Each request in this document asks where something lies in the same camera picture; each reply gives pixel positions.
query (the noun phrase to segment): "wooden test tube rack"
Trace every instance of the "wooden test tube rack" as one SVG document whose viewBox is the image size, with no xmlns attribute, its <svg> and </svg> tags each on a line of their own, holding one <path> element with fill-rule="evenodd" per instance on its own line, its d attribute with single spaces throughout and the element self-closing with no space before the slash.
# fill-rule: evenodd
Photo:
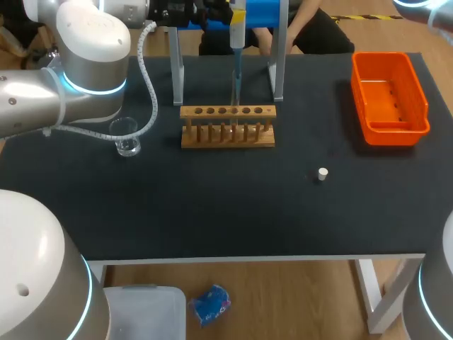
<svg viewBox="0 0 453 340">
<path fill-rule="evenodd" d="M 185 121 L 181 147 L 274 147 L 275 106 L 181 106 L 180 118 Z M 248 124 L 247 120 L 264 119 L 265 123 Z M 197 120 L 233 120 L 242 124 L 220 123 L 201 125 Z"/>
</svg>

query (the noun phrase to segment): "plastic container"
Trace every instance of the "plastic container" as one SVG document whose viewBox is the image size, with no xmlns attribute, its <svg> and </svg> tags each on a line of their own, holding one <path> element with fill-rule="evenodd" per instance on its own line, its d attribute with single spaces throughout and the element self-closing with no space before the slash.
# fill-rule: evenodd
<svg viewBox="0 0 453 340">
<path fill-rule="evenodd" d="M 173 287 L 105 288 L 109 340 L 185 340 L 185 296 Z"/>
<path fill-rule="evenodd" d="M 406 53 L 354 53 L 351 86 L 368 144 L 411 146 L 430 131 L 428 102 Z"/>
</svg>

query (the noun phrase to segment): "blue plastic bag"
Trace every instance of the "blue plastic bag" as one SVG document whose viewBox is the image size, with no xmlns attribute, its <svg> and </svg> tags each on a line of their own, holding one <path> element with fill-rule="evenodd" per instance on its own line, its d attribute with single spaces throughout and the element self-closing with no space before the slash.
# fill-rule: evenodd
<svg viewBox="0 0 453 340">
<path fill-rule="evenodd" d="M 219 285 L 213 285 L 198 299 L 189 302 L 189 307 L 200 321 L 201 327 L 207 326 L 225 313 L 230 305 L 228 292 Z"/>
</svg>

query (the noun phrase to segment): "white table frame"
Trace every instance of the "white table frame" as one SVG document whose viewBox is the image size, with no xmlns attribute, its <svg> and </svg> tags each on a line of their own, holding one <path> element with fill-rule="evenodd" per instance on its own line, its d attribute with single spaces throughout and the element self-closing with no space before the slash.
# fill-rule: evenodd
<svg viewBox="0 0 453 340">
<path fill-rule="evenodd" d="M 88 261 L 96 278 L 104 284 L 107 266 L 135 264 L 192 264 L 212 262 L 259 262 L 259 261 L 339 261 L 355 260 L 360 288 L 367 310 L 367 326 L 370 334 L 384 333 L 403 310 L 406 288 L 415 275 L 424 254 L 392 255 L 332 255 L 332 256 L 245 256 L 245 257 L 197 257 L 186 259 L 143 259 Z M 373 261 L 380 259 L 401 259 L 400 266 L 386 283 L 382 296 L 374 271 Z"/>
</svg>

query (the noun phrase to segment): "black pants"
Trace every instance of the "black pants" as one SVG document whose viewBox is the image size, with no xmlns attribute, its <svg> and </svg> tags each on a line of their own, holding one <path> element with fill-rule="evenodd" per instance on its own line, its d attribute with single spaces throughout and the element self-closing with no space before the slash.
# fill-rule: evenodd
<svg viewBox="0 0 453 340">
<path fill-rule="evenodd" d="M 352 53 L 354 44 L 329 15 L 319 9 L 314 17 L 299 32 L 294 44 L 305 54 L 327 55 L 331 53 Z M 246 31 L 246 48 L 258 46 L 258 39 L 252 30 Z M 232 55 L 229 47 L 229 31 L 208 30 L 203 33 L 200 55 Z"/>
</svg>

